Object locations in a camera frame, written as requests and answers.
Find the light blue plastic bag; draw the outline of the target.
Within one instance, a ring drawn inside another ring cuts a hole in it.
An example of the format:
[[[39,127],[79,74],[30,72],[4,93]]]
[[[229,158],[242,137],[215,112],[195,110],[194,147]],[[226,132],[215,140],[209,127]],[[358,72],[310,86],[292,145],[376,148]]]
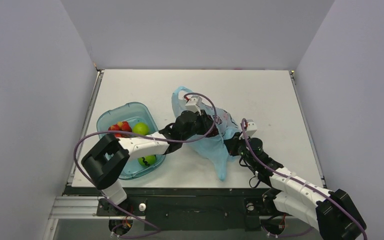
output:
[[[231,114],[222,108],[215,108],[209,104],[200,103],[199,108],[204,110],[211,117],[216,113],[215,130],[218,133],[215,136],[206,137],[198,141],[187,143],[186,145],[194,150],[199,156],[209,159],[215,168],[215,172],[220,181],[224,181],[227,175],[227,162],[235,158],[228,153],[224,140],[231,139],[236,133],[239,133],[239,125],[233,119]]]

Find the yellow-green fake fruit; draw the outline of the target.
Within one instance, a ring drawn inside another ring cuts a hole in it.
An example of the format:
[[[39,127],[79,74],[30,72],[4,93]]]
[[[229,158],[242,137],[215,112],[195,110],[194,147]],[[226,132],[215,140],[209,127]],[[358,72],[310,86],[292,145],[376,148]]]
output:
[[[146,135],[148,135],[150,133],[150,128],[149,128],[149,126],[146,123],[138,122],[132,128],[132,132],[135,133],[135,134],[146,136]]]

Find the green fake watermelon ball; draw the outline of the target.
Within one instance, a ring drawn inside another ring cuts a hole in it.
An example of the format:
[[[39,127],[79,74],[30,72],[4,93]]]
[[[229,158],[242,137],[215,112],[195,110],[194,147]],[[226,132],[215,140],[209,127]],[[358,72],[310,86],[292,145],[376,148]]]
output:
[[[156,155],[148,155],[137,159],[138,163],[143,167],[150,167],[157,162]]]

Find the red fake fruit bunch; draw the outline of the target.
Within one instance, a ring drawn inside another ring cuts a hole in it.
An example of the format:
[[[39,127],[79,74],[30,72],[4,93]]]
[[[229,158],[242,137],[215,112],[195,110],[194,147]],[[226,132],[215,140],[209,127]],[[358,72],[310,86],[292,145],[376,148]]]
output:
[[[128,133],[114,133],[113,135],[116,138],[129,138],[132,133],[132,128],[130,127],[129,123],[127,121],[119,121],[116,124],[111,125],[108,128],[109,131],[123,131]]]

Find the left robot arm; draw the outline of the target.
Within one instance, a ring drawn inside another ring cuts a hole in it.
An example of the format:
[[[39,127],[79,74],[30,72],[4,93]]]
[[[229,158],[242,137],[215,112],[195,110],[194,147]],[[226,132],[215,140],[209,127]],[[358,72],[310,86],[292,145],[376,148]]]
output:
[[[129,160],[171,154],[185,143],[205,138],[215,127],[215,121],[204,110],[186,110],[175,122],[150,135],[134,133],[127,138],[116,137],[113,130],[105,131],[81,159],[81,165],[91,183],[110,202],[109,208],[116,215],[123,215],[129,210],[129,201],[120,175]]]

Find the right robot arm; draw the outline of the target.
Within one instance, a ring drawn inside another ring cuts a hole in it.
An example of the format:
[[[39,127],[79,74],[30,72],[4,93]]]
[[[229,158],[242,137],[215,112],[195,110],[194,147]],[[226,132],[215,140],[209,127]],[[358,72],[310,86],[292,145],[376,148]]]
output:
[[[264,152],[259,138],[244,139],[236,133],[224,144],[229,155],[239,156],[242,166],[270,187],[262,196],[262,207],[267,213],[294,216],[317,230],[324,240],[367,236],[367,225],[344,190],[332,191],[297,176]]]

